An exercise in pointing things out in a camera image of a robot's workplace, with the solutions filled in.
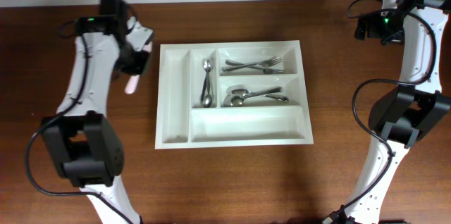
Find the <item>pink plastic knife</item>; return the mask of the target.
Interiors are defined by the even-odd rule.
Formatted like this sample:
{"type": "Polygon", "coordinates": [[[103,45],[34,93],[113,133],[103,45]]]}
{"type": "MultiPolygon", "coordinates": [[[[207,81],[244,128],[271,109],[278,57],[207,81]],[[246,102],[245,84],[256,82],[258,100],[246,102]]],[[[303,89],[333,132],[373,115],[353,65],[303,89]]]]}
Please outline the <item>pink plastic knife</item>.
{"type": "MultiPolygon", "coordinates": [[[[153,44],[153,42],[148,43],[147,45],[144,46],[143,50],[151,53],[152,52],[152,44],[153,44]]],[[[139,81],[140,81],[140,75],[131,76],[130,79],[128,80],[127,85],[125,86],[125,93],[133,94],[137,89],[139,81]]]]}

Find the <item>small steel teaspoon silver handle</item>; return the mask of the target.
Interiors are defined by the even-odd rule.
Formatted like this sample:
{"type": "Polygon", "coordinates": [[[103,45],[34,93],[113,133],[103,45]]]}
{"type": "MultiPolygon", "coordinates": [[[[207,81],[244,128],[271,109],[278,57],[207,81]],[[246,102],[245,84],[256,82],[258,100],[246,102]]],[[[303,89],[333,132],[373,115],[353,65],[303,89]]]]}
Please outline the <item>small steel teaspoon silver handle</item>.
{"type": "Polygon", "coordinates": [[[214,67],[214,64],[213,64],[213,62],[210,59],[205,58],[203,60],[203,69],[204,69],[204,71],[206,73],[205,79],[204,79],[204,81],[205,81],[205,88],[206,88],[205,92],[206,93],[209,93],[210,89],[211,89],[210,72],[213,70],[213,67],[214,67]]]}

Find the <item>small steel teaspoon dark handle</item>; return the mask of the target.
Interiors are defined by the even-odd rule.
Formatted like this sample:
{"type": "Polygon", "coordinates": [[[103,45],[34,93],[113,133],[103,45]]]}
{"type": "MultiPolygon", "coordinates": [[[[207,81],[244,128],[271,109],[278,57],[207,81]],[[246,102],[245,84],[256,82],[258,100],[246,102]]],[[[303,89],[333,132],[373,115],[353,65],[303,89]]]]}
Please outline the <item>small steel teaspoon dark handle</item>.
{"type": "Polygon", "coordinates": [[[201,104],[204,108],[209,108],[212,105],[213,97],[210,93],[210,90],[211,90],[210,76],[209,73],[206,72],[201,96],[201,104]]]}

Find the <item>large steel spoon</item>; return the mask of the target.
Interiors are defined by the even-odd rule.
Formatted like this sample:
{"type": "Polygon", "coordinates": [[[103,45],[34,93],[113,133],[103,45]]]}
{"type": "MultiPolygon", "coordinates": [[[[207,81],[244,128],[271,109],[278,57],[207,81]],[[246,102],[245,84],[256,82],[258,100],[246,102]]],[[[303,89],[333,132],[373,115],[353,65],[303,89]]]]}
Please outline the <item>large steel spoon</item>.
{"type": "MultiPolygon", "coordinates": [[[[280,88],[282,88],[282,87],[273,87],[273,88],[257,91],[257,92],[255,92],[255,95],[256,95],[255,97],[261,97],[261,95],[263,93],[275,92],[277,90],[280,90],[280,88]]],[[[232,95],[228,94],[223,101],[223,105],[225,107],[239,107],[244,104],[246,99],[250,99],[250,98],[243,97],[240,94],[232,94],[232,95]]]]}
{"type": "MultiPolygon", "coordinates": [[[[269,93],[263,93],[261,96],[262,97],[266,97],[266,98],[270,98],[270,99],[275,99],[277,101],[281,101],[281,102],[289,102],[289,98],[285,95],[281,95],[279,94],[279,92],[282,92],[283,88],[280,88],[280,90],[277,90],[275,92],[269,92],[269,93]]],[[[255,97],[255,92],[251,92],[249,91],[244,85],[233,85],[227,88],[226,93],[229,95],[232,94],[240,94],[243,97],[248,97],[248,98],[252,98],[255,97]]]]}

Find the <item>steel fork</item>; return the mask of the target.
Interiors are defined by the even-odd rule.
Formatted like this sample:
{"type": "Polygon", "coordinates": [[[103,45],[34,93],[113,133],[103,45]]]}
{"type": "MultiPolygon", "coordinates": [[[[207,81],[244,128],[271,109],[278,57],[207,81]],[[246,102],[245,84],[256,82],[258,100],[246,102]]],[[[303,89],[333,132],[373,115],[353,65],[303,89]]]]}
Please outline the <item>steel fork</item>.
{"type": "MultiPolygon", "coordinates": [[[[241,66],[242,63],[239,63],[237,61],[232,61],[229,59],[225,60],[225,64],[228,66],[241,66]]],[[[272,68],[263,68],[261,66],[249,66],[249,69],[253,69],[253,70],[258,70],[261,71],[263,74],[281,74],[281,73],[285,73],[284,70],[281,69],[272,69],[272,68]]]]}
{"type": "Polygon", "coordinates": [[[251,62],[251,63],[242,63],[241,66],[223,66],[221,67],[222,72],[231,72],[234,70],[240,70],[243,68],[248,68],[249,66],[261,66],[263,68],[272,68],[272,66],[275,66],[283,61],[281,56],[274,56],[270,59],[266,59],[263,61],[257,61],[257,62],[251,62]]]}

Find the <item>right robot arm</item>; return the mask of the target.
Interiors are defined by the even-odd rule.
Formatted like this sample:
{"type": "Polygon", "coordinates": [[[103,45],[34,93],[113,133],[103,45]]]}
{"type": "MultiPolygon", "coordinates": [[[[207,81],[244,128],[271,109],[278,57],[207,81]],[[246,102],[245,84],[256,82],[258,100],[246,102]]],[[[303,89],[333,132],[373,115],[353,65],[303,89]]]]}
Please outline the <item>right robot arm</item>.
{"type": "Polygon", "coordinates": [[[371,136],[361,175],[352,196],[325,223],[379,223],[381,207],[394,174],[409,150],[450,111],[443,95],[439,63],[443,30],[450,16],[450,0],[377,0],[381,9],[360,15],[356,39],[379,39],[402,44],[398,80],[371,79],[395,87],[371,108],[367,124],[358,125],[371,136]]]}

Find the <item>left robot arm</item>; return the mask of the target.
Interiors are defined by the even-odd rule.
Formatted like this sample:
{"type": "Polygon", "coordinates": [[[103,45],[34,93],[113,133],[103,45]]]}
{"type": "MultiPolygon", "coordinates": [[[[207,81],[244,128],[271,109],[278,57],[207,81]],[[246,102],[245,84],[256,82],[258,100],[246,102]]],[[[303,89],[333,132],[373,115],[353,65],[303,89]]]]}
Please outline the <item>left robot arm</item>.
{"type": "Polygon", "coordinates": [[[99,13],[72,21],[75,62],[68,89],[55,116],[42,119],[42,136],[60,178],[86,196],[103,223],[141,223],[121,177],[123,144],[107,120],[114,73],[130,76],[132,94],[152,56],[154,31],[142,26],[124,0],[100,0],[99,13]]]}

